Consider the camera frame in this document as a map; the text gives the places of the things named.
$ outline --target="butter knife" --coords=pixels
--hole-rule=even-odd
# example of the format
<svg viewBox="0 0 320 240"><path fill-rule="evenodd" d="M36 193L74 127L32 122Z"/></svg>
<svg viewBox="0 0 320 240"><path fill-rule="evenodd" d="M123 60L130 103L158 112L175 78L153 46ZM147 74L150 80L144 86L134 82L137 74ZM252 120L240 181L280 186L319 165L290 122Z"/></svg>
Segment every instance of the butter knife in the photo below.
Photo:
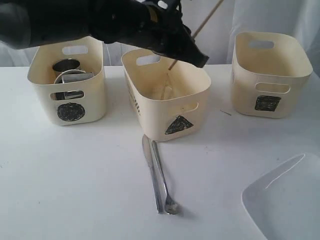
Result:
<svg viewBox="0 0 320 240"><path fill-rule="evenodd" d="M150 144L149 144L149 138L146 135L144 135L142 138L142 147L143 147L145 159L148 163L148 167L149 167L150 173L151 173L156 209L157 209L158 213L161 214L164 212L164 209L163 209L163 206L161 203L159 184L158 184L158 180L157 180L157 176L156 176L156 172L155 172L154 162L153 162L151 148L150 148Z"/></svg>

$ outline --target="white table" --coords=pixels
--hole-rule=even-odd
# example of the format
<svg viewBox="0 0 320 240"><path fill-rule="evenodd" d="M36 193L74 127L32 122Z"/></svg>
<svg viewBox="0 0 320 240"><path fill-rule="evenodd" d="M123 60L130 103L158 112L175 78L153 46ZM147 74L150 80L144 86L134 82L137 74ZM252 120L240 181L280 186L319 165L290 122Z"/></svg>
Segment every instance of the white table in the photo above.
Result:
<svg viewBox="0 0 320 240"><path fill-rule="evenodd" d="M183 216L156 213L122 67L106 67L108 112L51 124L27 67L0 68L0 238L3 240L263 240L242 191L288 158L320 152L320 82L313 74L285 119L233 110L230 65L209 65L211 102L196 134L159 144Z"/></svg>

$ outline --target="white plate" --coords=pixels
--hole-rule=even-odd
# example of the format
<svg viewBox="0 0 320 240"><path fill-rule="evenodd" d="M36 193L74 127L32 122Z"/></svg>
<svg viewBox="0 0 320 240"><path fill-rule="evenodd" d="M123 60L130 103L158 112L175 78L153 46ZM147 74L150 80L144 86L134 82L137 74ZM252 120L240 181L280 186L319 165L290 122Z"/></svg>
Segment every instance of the white plate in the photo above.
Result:
<svg viewBox="0 0 320 240"><path fill-rule="evenodd" d="M319 240L320 158L291 158L244 190L242 202L268 240Z"/></svg>

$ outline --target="plastic basket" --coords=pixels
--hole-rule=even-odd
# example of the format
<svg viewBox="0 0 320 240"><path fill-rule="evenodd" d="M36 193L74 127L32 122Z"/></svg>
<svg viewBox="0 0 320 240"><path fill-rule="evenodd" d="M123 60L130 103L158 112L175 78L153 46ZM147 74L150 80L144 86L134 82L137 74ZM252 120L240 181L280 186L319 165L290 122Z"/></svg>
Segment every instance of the plastic basket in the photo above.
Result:
<svg viewBox="0 0 320 240"><path fill-rule="evenodd" d="M240 33L232 61L232 104L245 115L283 118L296 106L312 72L295 38L280 33Z"/></svg>
<svg viewBox="0 0 320 240"><path fill-rule="evenodd" d="M48 118L56 125L82 124L96 121L106 113L103 44L92 37L41 46L30 66L28 79ZM80 61L81 69L92 72L88 80L54 84L53 64L62 59ZM84 97L56 100L55 93L83 91Z"/></svg>
<svg viewBox="0 0 320 240"><path fill-rule="evenodd" d="M173 60L166 57L137 64L146 56L155 57L146 49L122 57L131 103L144 133L159 142L194 133L203 123L210 77L186 62L178 62L168 71Z"/></svg>

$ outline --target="white curtain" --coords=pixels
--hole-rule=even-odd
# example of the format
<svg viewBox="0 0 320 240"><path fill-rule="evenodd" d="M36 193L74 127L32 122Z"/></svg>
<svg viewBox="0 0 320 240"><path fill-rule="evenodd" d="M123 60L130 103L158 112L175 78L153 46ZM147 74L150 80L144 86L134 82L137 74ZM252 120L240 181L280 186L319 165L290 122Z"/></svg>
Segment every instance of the white curtain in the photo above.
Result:
<svg viewBox="0 0 320 240"><path fill-rule="evenodd" d="M182 0L184 23L194 31L218 0ZM231 63L236 34L243 31L283 33L295 37L320 75L320 0L225 0L196 39L209 64ZM105 46L105 65L121 65L133 47ZM0 45L0 67L29 66L36 49L12 50Z"/></svg>

